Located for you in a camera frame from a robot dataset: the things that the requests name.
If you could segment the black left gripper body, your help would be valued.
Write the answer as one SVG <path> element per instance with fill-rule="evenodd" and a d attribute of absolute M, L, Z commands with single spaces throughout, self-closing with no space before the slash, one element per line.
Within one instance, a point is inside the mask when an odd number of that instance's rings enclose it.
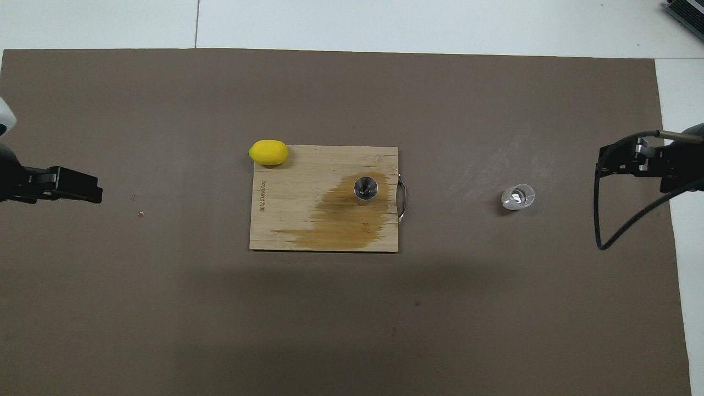
<path fill-rule="evenodd" d="M 38 200 L 53 200 L 46 194 L 42 183 L 34 177 L 48 175 L 46 169 L 21 166 L 15 153 L 1 145 L 1 201 L 36 203 Z"/>

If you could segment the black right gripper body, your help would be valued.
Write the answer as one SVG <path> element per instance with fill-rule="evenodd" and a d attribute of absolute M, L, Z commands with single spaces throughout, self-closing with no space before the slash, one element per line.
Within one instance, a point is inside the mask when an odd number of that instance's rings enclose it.
<path fill-rule="evenodd" d="M 672 140 L 671 144 L 661 148 L 666 173 L 659 184 L 659 191 L 673 193 L 690 184 L 692 186 L 689 191 L 702 191 L 703 133 L 661 132 L 659 137 Z"/>

